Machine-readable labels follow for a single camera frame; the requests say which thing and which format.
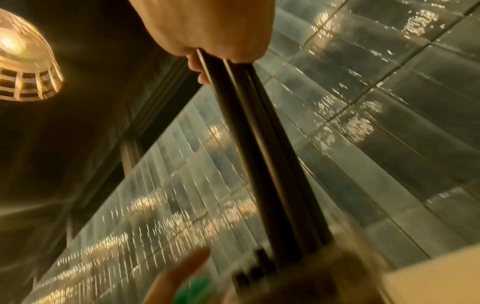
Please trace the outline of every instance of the light fixture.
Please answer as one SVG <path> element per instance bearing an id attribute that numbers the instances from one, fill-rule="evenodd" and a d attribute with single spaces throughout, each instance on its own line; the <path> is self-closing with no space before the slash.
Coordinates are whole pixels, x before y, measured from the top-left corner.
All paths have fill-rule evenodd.
<path id="1" fill-rule="evenodd" d="M 60 90 L 63 80 L 40 32 L 23 18 L 0 9 L 0 100 L 47 99 Z"/>

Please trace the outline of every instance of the finger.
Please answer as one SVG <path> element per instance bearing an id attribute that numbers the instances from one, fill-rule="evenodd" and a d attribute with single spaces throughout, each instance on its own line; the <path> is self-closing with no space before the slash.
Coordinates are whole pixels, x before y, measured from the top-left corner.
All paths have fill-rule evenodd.
<path id="1" fill-rule="evenodd" d="M 200 75 L 198 76 L 198 83 L 201 84 L 201 85 L 209 85 L 210 84 L 209 78 L 207 77 L 207 75 L 205 73 L 200 73 Z"/>
<path id="2" fill-rule="evenodd" d="M 148 291 L 144 304 L 170 304 L 182 282 L 194 274 L 210 256 L 209 248 L 188 255 L 173 269 L 160 275 Z"/>
<path id="3" fill-rule="evenodd" d="M 200 61 L 199 54 L 195 51 L 190 55 L 186 56 L 188 58 L 188 68 L 195 72 L 203 72 L 204 67 Z"/>

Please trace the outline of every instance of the green object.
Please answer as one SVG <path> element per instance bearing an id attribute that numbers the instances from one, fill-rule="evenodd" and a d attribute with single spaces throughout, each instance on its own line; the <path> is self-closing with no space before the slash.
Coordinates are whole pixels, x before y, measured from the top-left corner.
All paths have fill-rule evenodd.
<path id="1" fill-rule="evenodd" d="M 177 291 L 172 304 L 204 304 L 207 303 L 211 296 L 204 295 L 205 291 L 210 287 L 209 278 L 194 278 L 187 285 Z"/>

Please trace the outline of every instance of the woven lampshade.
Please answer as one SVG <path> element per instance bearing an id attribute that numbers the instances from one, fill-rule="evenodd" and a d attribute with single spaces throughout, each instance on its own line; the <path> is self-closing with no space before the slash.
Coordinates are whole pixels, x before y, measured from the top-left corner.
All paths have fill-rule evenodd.
<path id="1" fill-rule="evenodd" d="M 47 99 L 60 90 L 62 82 L 53 51 L 40 32 L 0 9 L 0 100 Z"/>

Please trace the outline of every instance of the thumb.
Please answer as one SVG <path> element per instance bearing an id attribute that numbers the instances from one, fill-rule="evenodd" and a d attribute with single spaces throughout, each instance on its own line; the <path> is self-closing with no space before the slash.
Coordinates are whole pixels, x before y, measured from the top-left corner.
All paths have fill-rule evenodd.
<path id="1" fill-rule="evenodd" d="M 209 248 L 194 251 L 152 284 L 143 304 L 171 304 L 180 285 L 192 276 L 210 256 Z"/>

